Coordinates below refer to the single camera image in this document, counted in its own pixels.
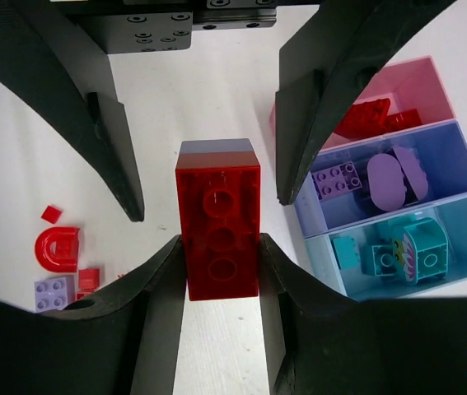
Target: blue storage bin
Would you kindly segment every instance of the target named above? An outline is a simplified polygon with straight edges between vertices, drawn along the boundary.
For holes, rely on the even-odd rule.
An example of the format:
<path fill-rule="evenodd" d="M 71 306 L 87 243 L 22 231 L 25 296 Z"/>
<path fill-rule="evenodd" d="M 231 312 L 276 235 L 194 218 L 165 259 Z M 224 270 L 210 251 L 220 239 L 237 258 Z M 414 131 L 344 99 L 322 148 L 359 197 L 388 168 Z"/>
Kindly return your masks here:
<path fill-rule="evenodd" d="M 413 209 L 409 214 L 416 221 L 432 218 L 446 232 L 448 271 L 443 278 L 423 278 L 418 284 L 409 285 L 397 275 L 374 276 L 366 267 L 339 270 L 331 239 L 354 238 L 362 255 L 362 262 L 366 264 L 370 259 L 367 254 L 371 252 L 371 246 L 389 245 L 385 242 L 385 224 L 389 221 L 391 225 L 394 224 L 394 228 L 399 227 L 396 224 L 404 223 L 401 215 L 307 239 L 306 247 L 314 274 L 328 286 L 355 300 L 403 297 L 467 278 L 467 197 L 452 201 L 448 199 L 447 202 L 431 207 Z"/>
<path fill-rule="evenodd" d="M 363 181 L 368 161 L 376 154 L 391 152 L 393 146 L 408 148 L 419 159 L 429 186 L 423 200 L 406 200 L 403 207 L 392 212 L 384 212 L 377 208 L 361 189 L 331 199 L 319 200 L 315 182 L 311 177 L 312 172 L 351 161 Z M 467 193 L 467 146 L 459 124 L 451 121 L 396 133 L 391 137 L 384 135 L 364 144 L 357 143 L 322 151 L 315 159 L 311 173 L 306 177 L 295 202 L 305 238 L 367 221 L 377 221 L 393 214 L 407 213 L 415 207 L 427 207 Z"/>

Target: plastic container compartment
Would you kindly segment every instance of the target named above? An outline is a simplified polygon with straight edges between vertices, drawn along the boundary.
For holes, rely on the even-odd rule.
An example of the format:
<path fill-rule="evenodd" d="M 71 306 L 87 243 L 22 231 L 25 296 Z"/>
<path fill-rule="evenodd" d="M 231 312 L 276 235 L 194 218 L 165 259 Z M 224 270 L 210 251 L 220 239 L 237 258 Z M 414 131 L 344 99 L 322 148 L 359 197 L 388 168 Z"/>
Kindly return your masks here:
<path fill-rule="evenodd" d="M 295 202 L 305 238 L 379 220 L 467 193 L 467 146 L 455 121 L 321 152 L 312 165 L 311 173 L 351 161 L 363 182 L 368 179 L 364 175 L 368 161 L 378 153 L 391 152 L 393 146 L 408 148 L 419 159 L 420 167 L 427 175 L 425 198 L 416 200 L 407 197 L 398 211 L 390 212 L 378 208 L 363 189 L 327 200 L 319 199 L 315 182 L 309 174 Z"/>
<path fill-rule="evenodd" d="M 431 57 L 383 67 L 371 79 L 354 104 L 378 99 L 390 99 L 388 115 L 416 109 L 423 126 L 455 118 L 455 113 Z M 350 140 L 333 133 L 321 150 L 355 141 L 357 140 Z"/>
<path fill-rule="evenodd" d="M 306 240 L 314 274 L 328 286 L 355 300 L 397 298 L 413 295 L 436 286 L 444 286 L 467 278 L 467 197 L 439 206 L 415 210 L 410 214 L 420 220 L 432 218 L 446 232 L 448 270 L 443 278 L 424 278 L 416 285 L 407 284 L 398 275 L 371 276 L 363 274 L 366 254 L 372 245 L 385 244 L 381 237 L 381 226 L 402 216 L 356 226 L 330 235 L 320 235 Z M 361 267 L 340 270 L 334 256 L 331 240 L 338 237 L 352 237 L 362 256 Z"/>

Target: teal storage bin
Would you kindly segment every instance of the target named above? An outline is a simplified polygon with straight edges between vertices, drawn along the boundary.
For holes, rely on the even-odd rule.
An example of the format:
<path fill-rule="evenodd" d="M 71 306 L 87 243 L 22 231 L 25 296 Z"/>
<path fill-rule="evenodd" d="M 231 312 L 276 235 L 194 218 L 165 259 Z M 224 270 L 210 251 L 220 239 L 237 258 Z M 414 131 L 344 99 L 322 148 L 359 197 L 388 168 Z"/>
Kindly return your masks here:
<path fill-rule="evenodd" d="M 467 197 L 414 209 L 407 215 L 393 215 L 383 221 L 306 239 L 315 276 L 355 300 L 404 297 L 467 279 Z M 391 239 L 385 239 L 385 234 L 389 234 L 387 226 L 393 229 Z M 445 233 L 440 235 L 439 228 Z M 417 280 L 404 280 L 401 274 L 405 272 L 398 270 L 395 275 L 375 274 L 374 262 L 381 263 L 378 259 L 389 252 L 388 246 L 392 246 L 393 256 L 400 253 L 395 251 L 394 241 L 403 240 L 404 235 L 411 238 L 414 252 L 421 254 L 418 262 L 422 269 Z M 339 269 L 331 240 L 341 237 L 356 240 L 362 258 L 360 267 Z M 433 264 L 427 261 L 426 266 L 429 254 L 436 255 L 437 261 Z"/>

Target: white table surface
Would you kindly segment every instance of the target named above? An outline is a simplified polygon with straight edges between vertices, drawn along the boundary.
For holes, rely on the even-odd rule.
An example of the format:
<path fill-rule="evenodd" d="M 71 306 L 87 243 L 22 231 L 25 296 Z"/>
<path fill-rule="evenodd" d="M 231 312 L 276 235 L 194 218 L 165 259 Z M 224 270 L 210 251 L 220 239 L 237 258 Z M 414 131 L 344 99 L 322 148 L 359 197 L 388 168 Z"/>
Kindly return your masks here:
<path fill-rule="evenodd" d="M 268 118 L 278 88 L 278 50 L 315 7 L 278 9 L 272 29 L 195 32 L 190 50 L 113 55 L 146 203 L 131 223 L 85 161 L 35 112 L 0 84 L 0 299 L 34 308 L 36 237 L 48 204 L 60 224 L 79 225 L 79 267 L 101 265 L 105 284 L 147 261 L 180 232 L 175 162 L 183 140 L 248 137 L 262 166 L 261 231 L 306 270 L 292 207 L 281 207 Z M 431 54 L 467 139 L 467 0 L 411 40 L 395 61 Z M 467 295 L 467 281 L 430 292 Z M 257 298 L 186 303 L 174 394 L 269 392 Z"/>

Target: teal duplo brick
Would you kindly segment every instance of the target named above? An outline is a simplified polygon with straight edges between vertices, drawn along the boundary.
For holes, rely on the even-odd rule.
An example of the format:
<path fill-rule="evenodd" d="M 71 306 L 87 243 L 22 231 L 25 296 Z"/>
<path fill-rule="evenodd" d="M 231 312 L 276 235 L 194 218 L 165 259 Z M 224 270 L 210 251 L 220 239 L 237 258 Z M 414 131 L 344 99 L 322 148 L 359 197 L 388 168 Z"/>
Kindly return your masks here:
<path fill-rule="evenodd" d="M 341 270 L 360 266 L 361 257 L 357 251 L 356 240 L 352 237 L 337 237 L 332 240 L 338 265 Z"/>

